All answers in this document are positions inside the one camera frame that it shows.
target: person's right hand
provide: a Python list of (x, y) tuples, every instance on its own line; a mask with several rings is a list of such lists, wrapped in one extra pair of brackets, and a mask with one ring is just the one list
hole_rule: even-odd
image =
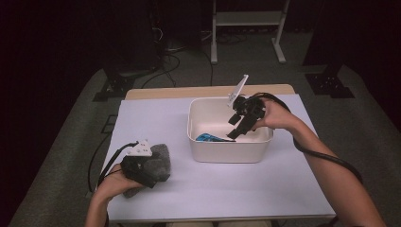
[(299, 120), (294, 114), (271, 99), (261, 98), (265, 103), (265, 116), (259, 119), (252, 130), (260, 127), (275, 129), (288, 129), (295, 121)]

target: wooden table edge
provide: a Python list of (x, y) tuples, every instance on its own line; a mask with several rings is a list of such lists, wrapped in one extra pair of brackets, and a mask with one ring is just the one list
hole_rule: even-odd
[[(125, 99), (227, 96), (234, 88), (235, 86), (131, 89), (127, 92)], [(248, 96), (258, 92), (266, 92), (272, 95), (295, 94), (294, 89), (289, 84), (245, 85), (241, 91), (243, 95)]]

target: black cord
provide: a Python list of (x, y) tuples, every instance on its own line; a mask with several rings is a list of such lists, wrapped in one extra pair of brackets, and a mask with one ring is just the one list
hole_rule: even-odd
[(89, 166), (88, 166), (88, 187), (89, 187), (89, 191), (92, 192), (92, 193), (94, 192), (94, 189), (93, 189), (92, 186), (91, 186), (91, 169), (92, 169), (92, 164), (93, 164), (93, 162), (94, 162), (94, 159), (95, 159), (95, 157), (96, 157), (97, 152), (100, 150), (100, 147), (103, 145), (103, 143), (106, 141), (106, 139), (109, 138), (110, 135), (111, 135), (110, 133), (107, 133), (106, 136), (103, 138), (103, 140), (100, 142), (100, 144), (97, 146), (97, 148), (95, 149), (94, 154), (92, 155), (91, 162), (89, 163)]
[(139, 144), (139, 143), (136, 142), (136, 143), (126, 144), (115, 152), (113, 157), (110, 159), (109, 163), (106, 165), (106, 167), (104, 167), (103, 171), (101, 172), (98, 182), (97, 182), (97, 185), (100, 185), (103, 182), (104, 178), (106, 177), (107, 171), (109, 171), (110, 167), (112, 166), (112, 164), (114, 163), (114, 161), (118, 157), (118, 155), (120, 155), (121, 151), (123, 151), (123, 149), (125, 149), (127, 147), (135, 147), (137, 144)]
[(113, 132), (113, 130), (107, 130), (108, 127), (110, 127), (110, 126), (113, 127), (113, 126), (115, 125), (114, 122), (111, 122), (111, 119), (112, 119), (113, 117), (117, 117), (117, 114), (110, 114), (110, 115), (107, 117), (106, 123), (103, 125), (103, 128), (101, 129), (101, 133), (102, 133), (102, 134), (106, 134), (106, 136), (103, 138), (103, 140), (100, 142), (100, 144), (97, 145), (97, 148), (95, 149), (95, 152), (94, 152), (94, 154), (92, 155), (92, 158), (91, 158), (91, 162), (89, 163), (89, 166), (88, 166), (88, 177), (87, 177), (87, 180), (88, 180), (88, 188), (89, 188), (89, 191), (90, 191), (91, 193), (94, 192), (94, 189), (92, 188), (92, 184), (91, 184), (91, 170), (92, 170), (92, 164), (93, 164), (93, 162), (94, 162), (94, 159), (95, 159), (95, 157), (96, 157), (98, 151), (100, 150), (100, 147), (103, 145), (103, 143), (106, 141), (106, 139), (109, 138), (109, 136), (110, 136), (110, 135), (112, 134), (112, 132)]
[(110, 176), (111, 174), (114, 174), (114, 173), (116, 173), (116, 172), (119, 172), (119, 171), (121, 171), (122, 169), (120, 168), (120, 169), (117, 169), (117, 170), (115, 170), (115, 171), (113, 171), (113, 172), (110, 172), (110, 173), (108, 173), (106, 176), (104, 176), (105, 178), (107, 178), (108, 176)]
[[(282, 107), (284, 107), (285, 109), (287, 109), (287, 110), (290, 112), (290, 109), (289, 109), (289, 107), (286, 105), (286, 103), (284, 103), (284, 102), (283, 102), (281, 99), (279, 99), (278, 97), (276, 97), (276, 96), (274, 96), (274, 95), (272, 95), (272, 94), (269, 94), (269, 93), (256, 93), (255, 95), (253, 95), (253, 96), (251, 96), (250, 98), (248, 98), (246, 101), (248, 101), (248, 100), (253, 100), (253, 99), (255, 99), (255, 98), (260, 98), (260, 97), (264, 97), (264, 98), (271, 99), (272, 101), (277, 102), (279, 105), (281, 105)], [(332, 163), (335, 163), (335, 164), (338, 164), (338, 165), (340, 165), (340, 166), (345, 167), (346, 169), (348, 169), (349, 171), (351, 171), (351, 172), (357, 177), (357, 179), (358, 179), (361, 183), (363, 183), (363, 181), (362, 181), (362, 176), (361, 176), (360, 173), (357, 171), (357, 169), (356, 169), (355, 167), (353, 167), (351, 164), (349, 164), (349, 163), (343, 161), (343, 160), (340, 159), (340, 158), (337, 158), (337, 157), (334, 157), (334, 156), (331, 156), (331, 155), (328, 155), (328, 154), (320, 153), (320, 152), (317, 152), (317, 151), (314, 151), (314, 150), (310, 150), (310, 149), (307, 149), (307, 148), (303, 148), (303, 147), (298, 143), (298, 141), (297, 141), (295, 138), (293, 138), (293, 143), (294, 143), (295, 148), (298, 149), (298, 150), (299, 150), (300, 152), (302, 152), (302, 153), (306, 153), (306, 154), (308, 154), (308, 155), (311, 155), (311, 156), (314, 156), (314, 157), (317, 157), (317, 158), (321, 158), (321, 159), (324, 159), (324, 160), (327, 160), (327, 161), (330, 161), (330, 162), (332, 162)], [(338, 217), (338, 216), (333, 217), (333, 218), (331, 219), (331, 221), (328, 223), (328, 226), (334, 226), (334, 224), (335, 224), (338, 220), (339, 220), (339, 217)]]
[(176, 87), (177, 82), (174, 80), (173, 77), (171, 77), (171, 74), (166, 71), (164, 65), (163, 65), (163, 70), (166, 72), (167, 78), (170, 79), (171, 83), (173, 84), (173, 87)]
[(138, 79), (147, 75), (151, 75), (152, 73), (155, 73), (156, 71), (158, 71), (160, 69), (160, 66), (151, 68), (149, 70), (147, 70), (146, 72), (143, 73), (138, 73), (138, 74), (134, 74), (131, 76), (124, 76), (123, 79)]
[[(177, 52), (180, 52), (180, 51), (183, 51), (183, 50), (185, 50), (185, 49), (192, 49), (192, 48), (190, 48), (189, 46), (186, 46), (186, 47), (182, 47), (182, 48), (180, 48), (180, 49), (178, 49), (178, 50), (176, 50), (176, 51), (169, 51), (168, 53), (177, 53)], [(213, 64), (212, 64), (212, 61), (210, 60), (210, 58), (209, 58), (209, 56), (204, 52), (204, 51), (200, 51), (205, 57), (206, 57), (206, 59), (208, 60), (208, 62), (209, 62), (209, 65), (210, 65), (210, 71), (211, 71), (211, 73), (210, 73), (210, 82), (209, 82), (209, 84), (210, 84), (210, 86), (213, 86)]]
[(177, 60), (177, 64), (172, 69), (169, 69), (167, 71), (164, 71), (163, 73), (157, 74), (157, 75), (151, 77), (150, 79), (148, 79), (147, 81), (145, 81), (144, 84), (142, 84), (141, 89), (145, 88), (145, 85), (147, 85), (151, 80), (153, 80), (153, 79), (155, 79), (157, 77), (160, 77), (161, 75), (170, 73), (170, 72), (174, 71), (175, 69), (177, 69), (180, 66), (180, 59), (179, 58), (177, 58), (174, 55), (168, 55), (168, 56), (176, 59)]
[(216, 42), (218, 44), (223, 44), (223, 45), (235, 45), (248, 40), (247, 35), (242, 35), (242, 36), (244, 38), (240, 38), (238, 35), (228, 35), (223, 33), (221, 35), (218, 35)]
[(176, 54), (178, 52), (184, 51), (187, 48), (189, 48), (189, 46), (185, 45), (185, 46), (178, 47), (178, 48), (175, 48), (175, 49), (168, 49), (168, 50), (166, 50), (166, 54), (167, 55)]
[(286, 224), (287, 224), (287, 221), (285, 220), (285, 221), (283, 222), (283, 224), (280, 224), (280, 227), (284, 227)]

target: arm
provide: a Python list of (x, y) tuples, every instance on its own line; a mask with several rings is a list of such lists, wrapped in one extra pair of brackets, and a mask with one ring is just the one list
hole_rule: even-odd
[(85, 227), (103, 227), (106, 223), (109, 201), (128, 189), (142, 186), (135, 181), (127, 179), (121, 172), (120, 164), (115, 165), (110, 172), (112, 174), (104, 179), (91, 198)]
[[(265, 117), (256, 122), (254, 129), (264, 126), (285, 129), (302, 147), (337, 157), (301, 119), (273, 101), (264, 99), (264, 102)], [(307, 154), (305, 157), (324, 195), (345, 226), (385, 226), (372, 199), (352, 172), (324, 159)]]

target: person's left hand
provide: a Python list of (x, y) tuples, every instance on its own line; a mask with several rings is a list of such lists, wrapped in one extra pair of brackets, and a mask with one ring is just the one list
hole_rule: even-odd
[(104, 178), (95, 194), (101, 196), (103, 199), (111, 200), (114, 196), (134, 187), (142, 187), (142, 185), (126, 178), (121, 170), (121, 165), (116, 164), (110, 170), (109, 175)]

